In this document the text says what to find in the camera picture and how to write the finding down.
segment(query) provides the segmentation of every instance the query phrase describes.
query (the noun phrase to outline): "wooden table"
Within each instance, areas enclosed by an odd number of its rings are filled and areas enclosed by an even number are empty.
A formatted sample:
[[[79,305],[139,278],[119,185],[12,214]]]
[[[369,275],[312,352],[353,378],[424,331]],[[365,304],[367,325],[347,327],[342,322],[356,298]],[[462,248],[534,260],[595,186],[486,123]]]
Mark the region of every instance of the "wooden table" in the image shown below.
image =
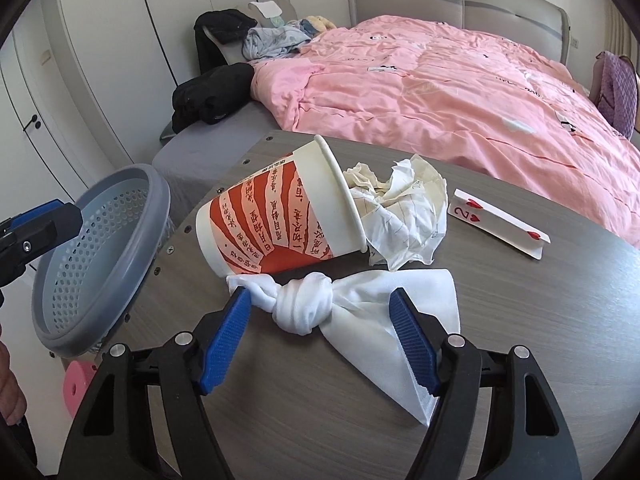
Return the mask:
[[[310,139],[269,134],[202,203],[218,188],[232,186]],[[346,140],[327,141],[343,169],[366,162],[380,179],[389,177],[393,161],[409,156]],[[447,179],[449,195],[459,187],[549,234],[552,243],[536,261],[449,217],[433,267],[452,273],[462,333],[476,346],[506,352],[523,344],[532,350],[564,412],[584,478],[592,478],[640,411],[640,252],[535,194],[432,163]],[[197,209],[161,251],[130,321],[111,342],[125,342],[132,349],[157,346],[193,329],[203,314],[225,304],[225,282],[209,269],[196,240]],[[367,267],[365,255],[349,254],[314,270],[335,279]],[[278,281],[301,276],[301,271],[288,272]],[[461,478],[472,476],[478,465],[488,393],[481,394]],[[204,403],[237,479],[404,479],[425,433],[318,329],[309,336],[292,335],[258,309],[225,383]],[[152,405],[159,450],[175,462],[157,392]]]

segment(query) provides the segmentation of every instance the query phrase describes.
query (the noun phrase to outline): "crumpled paper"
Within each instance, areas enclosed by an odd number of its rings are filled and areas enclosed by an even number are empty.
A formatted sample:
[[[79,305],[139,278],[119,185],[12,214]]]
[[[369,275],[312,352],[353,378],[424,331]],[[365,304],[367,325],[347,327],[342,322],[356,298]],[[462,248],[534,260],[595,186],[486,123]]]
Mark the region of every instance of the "crumpled paper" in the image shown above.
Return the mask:
[[[268,274],[237,274],[226,282],[231,293],[238,286],[247,288],[252,305],[269,312],[287,332],[306,335],[319,326],[347,361],[429,425],[436,399],[415,380],[389,319],[389,296],[404,288],[418,312],[436,316],[447,333],[459,333],[456,288],[448,270],[367,270],[334,282],[312,272],[284,286]]]
[[[380,182],[359,162],[344,172],[369,243],[369,263],[389,270],[407,262],[433,263],[447,232],[447,183],[420,155],[396,162]]]

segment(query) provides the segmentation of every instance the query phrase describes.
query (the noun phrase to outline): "purple towel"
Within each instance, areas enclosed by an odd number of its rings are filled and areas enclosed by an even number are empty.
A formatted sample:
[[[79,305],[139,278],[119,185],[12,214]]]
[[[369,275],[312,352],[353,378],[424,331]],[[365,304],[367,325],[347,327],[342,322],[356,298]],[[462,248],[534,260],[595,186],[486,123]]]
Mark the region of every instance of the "purple towel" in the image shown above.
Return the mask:
[[[631,139],[638,111],[638,83],[633,67],[615,54],[603,52],[602,87],[596,103],[602,116],[620,135]]]

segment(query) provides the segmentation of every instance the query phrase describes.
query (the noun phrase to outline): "pink bedding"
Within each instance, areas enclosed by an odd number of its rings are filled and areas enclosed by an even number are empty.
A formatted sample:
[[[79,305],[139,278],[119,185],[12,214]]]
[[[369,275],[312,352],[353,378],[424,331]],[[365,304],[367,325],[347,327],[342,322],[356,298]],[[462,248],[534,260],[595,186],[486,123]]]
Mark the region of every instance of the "pink bedding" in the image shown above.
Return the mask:
[[[380,16],[327,31],[299,57],[255,70],[253,96],[284,130],[464,166],[560,203],[640,248],[640,152],[563,65],[529,47]]]

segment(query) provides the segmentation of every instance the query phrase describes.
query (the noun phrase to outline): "paper cup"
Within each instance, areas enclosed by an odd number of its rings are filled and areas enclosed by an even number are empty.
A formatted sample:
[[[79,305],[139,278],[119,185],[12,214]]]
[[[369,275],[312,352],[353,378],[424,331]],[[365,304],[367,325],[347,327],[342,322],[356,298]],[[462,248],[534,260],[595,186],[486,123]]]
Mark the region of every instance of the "paper cup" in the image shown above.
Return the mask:
[[[367,250],[355,202],[321,136],[202,206],[196,233],[221,278],[273,274]]]

